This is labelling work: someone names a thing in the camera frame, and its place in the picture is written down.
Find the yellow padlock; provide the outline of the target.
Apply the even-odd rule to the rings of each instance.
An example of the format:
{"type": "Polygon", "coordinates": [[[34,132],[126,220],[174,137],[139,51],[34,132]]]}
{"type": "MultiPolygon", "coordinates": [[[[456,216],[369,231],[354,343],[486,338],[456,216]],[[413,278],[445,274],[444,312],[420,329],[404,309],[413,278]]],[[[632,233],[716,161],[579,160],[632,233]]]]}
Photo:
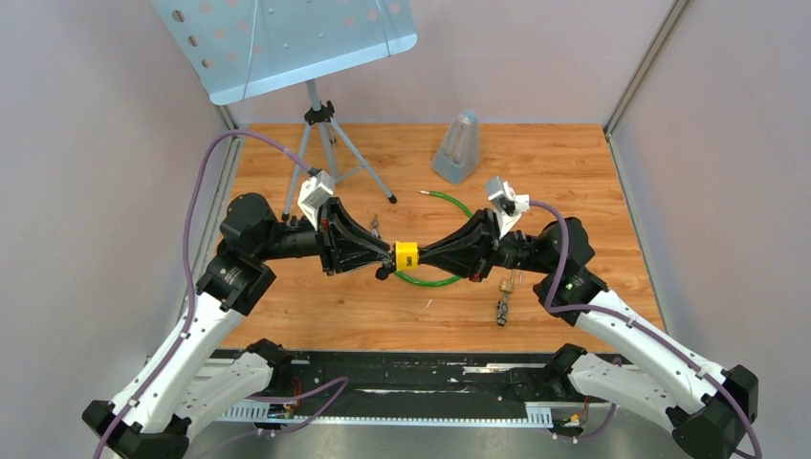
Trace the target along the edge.
{"type": "Polygon", "coordinates": [[[416,242],[396,241],[394,246],[395,271],[416,269],[419,265],[419,245],[416,242]]]}

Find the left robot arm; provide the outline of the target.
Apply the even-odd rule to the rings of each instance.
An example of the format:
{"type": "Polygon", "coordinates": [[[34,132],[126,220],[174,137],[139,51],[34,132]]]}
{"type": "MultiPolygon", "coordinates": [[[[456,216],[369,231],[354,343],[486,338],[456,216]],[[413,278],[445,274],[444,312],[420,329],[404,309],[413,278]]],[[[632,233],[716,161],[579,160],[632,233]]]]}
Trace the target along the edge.
{"type": "Polygon", "coordinates": [[[220,232],[186,310],[147,365],[112,400],[85,408],[82,420],[99,436],[96,457],[110,449],[121,458],[181,458],[235,404],[291,387],[292,357],[267,339],[216,376],[193,382],[275,281],[267,261],[314,256],[332,275],[392,260],[390,245],[357,223],[337,197],[317,209],[314,222],[282,222],[262,195],[246,193],[231,201],[220,232]]]}

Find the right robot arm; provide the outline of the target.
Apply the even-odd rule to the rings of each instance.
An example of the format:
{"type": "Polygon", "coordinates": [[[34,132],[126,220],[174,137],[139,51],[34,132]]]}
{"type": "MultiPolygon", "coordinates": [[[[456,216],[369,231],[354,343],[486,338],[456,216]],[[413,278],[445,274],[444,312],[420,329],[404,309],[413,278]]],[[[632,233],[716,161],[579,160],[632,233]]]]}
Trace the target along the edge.
{"type": "Polygon", "coordinates": [[[633,364],[625,370],[566,344],[545,375],[552,395],[566,400],[579,392],[626,408],[668,432],[692,458],[740,455],[743,440],[752,457],[761,457],[757,376],[699,355],[639,315],[588,270],[594,250],[581,221],[559,212],[553,217],[541,233],[528,235],[514,229],[515,214],[479,210],[438,242],[398,250],[396,263],[471,281],[495,267],[540,273],[533,290],[550,316],[610,344],[633,364]]]}

